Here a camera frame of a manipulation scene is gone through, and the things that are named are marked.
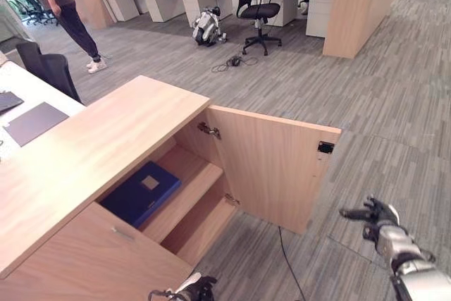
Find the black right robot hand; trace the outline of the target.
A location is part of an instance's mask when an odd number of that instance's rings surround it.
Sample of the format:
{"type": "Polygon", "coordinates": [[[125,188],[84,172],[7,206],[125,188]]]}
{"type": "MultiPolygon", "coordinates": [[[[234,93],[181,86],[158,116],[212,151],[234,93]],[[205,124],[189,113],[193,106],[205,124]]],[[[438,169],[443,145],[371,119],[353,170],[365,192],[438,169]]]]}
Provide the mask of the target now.
{"type": "Polygon", "coordinates": [[[339,214],[351,221],[362,221],[364,228],[362,237],[365,240],[376,243],[382,226],[400,226],[398,212],[390,205],[373,196],[368,196],[363,209],[339,210],[339,214]]]}

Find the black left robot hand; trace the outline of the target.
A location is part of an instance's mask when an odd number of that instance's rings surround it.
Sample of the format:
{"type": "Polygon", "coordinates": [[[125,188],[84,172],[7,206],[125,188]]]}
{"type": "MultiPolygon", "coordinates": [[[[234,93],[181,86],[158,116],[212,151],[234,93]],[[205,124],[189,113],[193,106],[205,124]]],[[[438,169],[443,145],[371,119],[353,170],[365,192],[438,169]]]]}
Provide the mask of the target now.
{"type": "Polygon", "coordinates": [[[212,289],[216,283],[217,279],[212,276],[193,273],[175,291],[174,300],[214,300],[212,289]]]}

